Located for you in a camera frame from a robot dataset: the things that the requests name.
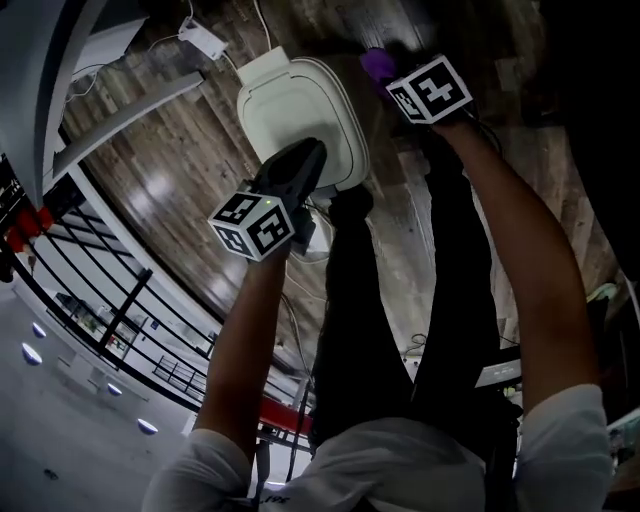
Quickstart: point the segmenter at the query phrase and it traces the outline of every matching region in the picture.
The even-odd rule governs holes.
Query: white device
[[[387,91],[412,124],[433,124],[473,100],[444,55],[389,84]]]
[[[227,250],[262,261],[295,231],[282,200],[275,196],[235,192],[209,217]]]
[[[282,47],[238,69],[244,87],[238,118],[260,161],[303,137],[327,147],[317,189],[346,190],[369,172],[367,141],[336,73],[311,57],[289,59]]]
[[[227,43],[193,18],[185,18],[178,31],[180,41],[189,41],[211,60],[218,60]]]

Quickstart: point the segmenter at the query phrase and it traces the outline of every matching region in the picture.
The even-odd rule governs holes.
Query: white shirt
[[[599,512],[611,469],[600,388],[567,389],[524,420],[514,480],[518,508]],[[153,478],[143,512],[226,510],[230,500],[246,496],[250,479],[251,465],[235,443],[195,430]],[[278,491],[265,489],[259,508],[349,512],[365,496],[379,512],[484,511],[484,465],[435,428],[386,418],[326,441],[300,477]]]

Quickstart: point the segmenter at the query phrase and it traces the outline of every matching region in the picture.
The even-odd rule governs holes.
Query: leg
[[[329,209],[336,235],[327,266],[327,306],[314,365],[312,442],[359,423],[406,411],[411,380],[380,301],[363,188],[341,193]]]
[[[426,179],[437,280],[412,406],[417,417],[455,436],[452,425],[461,416],[461,399],[471,394],[485,361],[499,350],[491,250],[453,150],[436,135],[423,136],[422,144],[432,169]]]

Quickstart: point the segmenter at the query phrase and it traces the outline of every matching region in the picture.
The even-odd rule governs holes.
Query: wood plank
[[[266,51],[266,38],[251,0],[197,1],[196,16],[229,41],[238,65]],[[446,51],[469,83],[479,111],[504,146],[505,157],[541,195],[562,222],[588,290],[615,277],[617,264],[584,195],[562,128],[532,129],[520,118],[529,80],[544,52],[542,19],[528,0],[262,0],[274,44],[292,52],[324,55],[355,53],[374,45],[404,46],[418,59]],[[147,243],[186,286],[212,307],[228,311],[238,291],[245,263],[227,253],[206,219],[220,201],[259,162],[243,135],[235,111],[240,83],[221,60],[211,62],[189,43],[171,39],[187,14],[176,2],[150,3],[151,20],[128,56],[116,68],[104,68],[95,88],[67,106],[64,123],[73,138],[106,115],[136,101],[158,82],[198,69],[206,82],[138,120],[88,158],[107,194]],[[88,85],[88,80],[78,85]],[[366,106],[366,94],[354,102]],[[370,104],[371,175],[375,209],[370,218],[378,257],[380,287],[389,321],[401,350],[415,333],[427,333],[435,287],[430,194],[423,176],[428,162],[407,141],[390,132],[397,115]],[[492,287],[500,332],[518,339],[513,293],[495,255]],[[285,292],[300,324],[308,363],[315,354],[322,325],[325,264],[291,260]],[[461,320],[464,311],[460,312]],[[281,310],[279,354],[301,367],[289,322]],[[345,353],[363,350],[354,340]]]

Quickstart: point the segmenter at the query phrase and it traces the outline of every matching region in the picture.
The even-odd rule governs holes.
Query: ceiling light
[[[47,337],[47,333],[44,332],[44,329],[42,327],[40,327],[37,323],[33,322],[33,324],[31,324],[31,327],[33,329],[33,334],[36,335],[36,338],[46,338]]]
[[[114,386],[111,383],[107,384],[107,389],[109,390],[109,393],[111,393],[113,396],[120,396],[122,394],[122,391],[120,391],[116,386]]]
[[[154,427],[148,421],[142,420],[140,418],[138,418],[138,428],[140,429],[140,432],[148,436],[152,436],[153,434],[158,433],[158,429],[156,427]]]
[[[42,358],[33,348],[26,343],[22,344],[22,356],[24,360],[31,366],[38,366],[42,364]]]

